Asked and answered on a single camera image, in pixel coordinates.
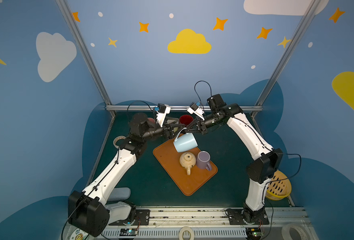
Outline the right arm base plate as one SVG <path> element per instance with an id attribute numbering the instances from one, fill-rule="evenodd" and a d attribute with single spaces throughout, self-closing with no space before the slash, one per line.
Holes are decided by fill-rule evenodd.
<path id="1" fill-rule="evenodd" d="M 270 223 L 264 208 L 258 211 L 228 208 L 225 210 L 225 214 L 230 225 L 268 225 Z"/>

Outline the orange plastic tray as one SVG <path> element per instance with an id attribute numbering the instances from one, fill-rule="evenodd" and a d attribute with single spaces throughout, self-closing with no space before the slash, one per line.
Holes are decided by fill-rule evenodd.
<path id="1" fill-rule="evenodd" d="M 182 153 L 176 151 L 173 140 L 155 148 L 153 154 L 185 196 L 191 196 L 218 172 L 217 166 L 210 162 L 210 171 L 194 166 L 188 175 L 187 170 L 180 164 Z"/>

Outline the black skull mug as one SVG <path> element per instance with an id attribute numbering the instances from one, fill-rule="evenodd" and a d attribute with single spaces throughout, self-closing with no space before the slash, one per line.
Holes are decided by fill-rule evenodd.
<path id="1" fill-rule="evenodd" d="M 188 126 L 190 123 L 192 123 L 194 118 L 191 115 L 182 115 L 179 118 L 180 124 L 183 124 L 185 126 Z"/>

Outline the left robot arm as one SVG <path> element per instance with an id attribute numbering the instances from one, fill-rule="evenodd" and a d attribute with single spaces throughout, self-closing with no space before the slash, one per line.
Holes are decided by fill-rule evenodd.
<path id="1" fill-rule="evenodd" d="M 143 155 L 149 140 L 159 137 L 172 139 L 185 127 L 183 124 L 153 123 L 145 113 L 135 114 L 129 126 L 129 134 L 110 164 L 84 190 L 74 191 L 68 198 L 67 223 L 93 237 L 98 237 L 111 223 L 124 221 L 131 224 L 135 221 L 136 206 L 133 204 L 119 201 L 106 207 L 111 193 Z"/>

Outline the lavender mug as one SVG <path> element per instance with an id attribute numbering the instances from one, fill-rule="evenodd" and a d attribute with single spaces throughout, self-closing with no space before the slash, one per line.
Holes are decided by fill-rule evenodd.
<path id="1" fill-rule="evenodd" d="M 202 170 L 212 170 L 211 156 L 206 151 L 200 151 L 197 155 L 196 166 Z"/>

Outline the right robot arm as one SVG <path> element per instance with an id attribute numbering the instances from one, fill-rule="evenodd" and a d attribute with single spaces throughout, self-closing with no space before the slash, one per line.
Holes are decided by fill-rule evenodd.
<path id="1" fill-rule="evenodd" d="M 207 102 L 212 112 L 208 116 L 204 116 L 200 103 L 189 105 L 188 113 L 197 118 L 187 126 L 185 133 L 200 132 L 204 135 L 209 128 L 226 123 L 247 147 L 253 162 L 246 167 L 250 183 L 243 207 L 243 221 L 254 224 L 264 216 L 268 185 L 278 170 L 283 152 L 274 149 L 263 139 L 238 104 L 226 104 L 219 94 L 211 96 Z"/>

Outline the light blue mug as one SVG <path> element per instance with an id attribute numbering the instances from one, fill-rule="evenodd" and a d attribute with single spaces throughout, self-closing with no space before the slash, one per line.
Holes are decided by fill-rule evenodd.
<path id="1" fill-rule="evenodd" d="M 186 130 L 186 128 L 183 128 L 178 132 L 173 142 L 174 147 L 178 153 L 187 152 L 198 146 L 194 134 L 192 133 L 182 134 L 184 130 Z"/>

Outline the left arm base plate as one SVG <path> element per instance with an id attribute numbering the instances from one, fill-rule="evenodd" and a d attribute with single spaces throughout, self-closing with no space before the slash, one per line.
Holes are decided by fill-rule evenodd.
<path id="1" fill-rule="evenodd" d="M 130 219 L 118 220 L 109 223 L 109 226 L 148 226 L 150 222 L 150 210 L 149 209 L 139 209 L 136 210 L 133 220 Z"/>

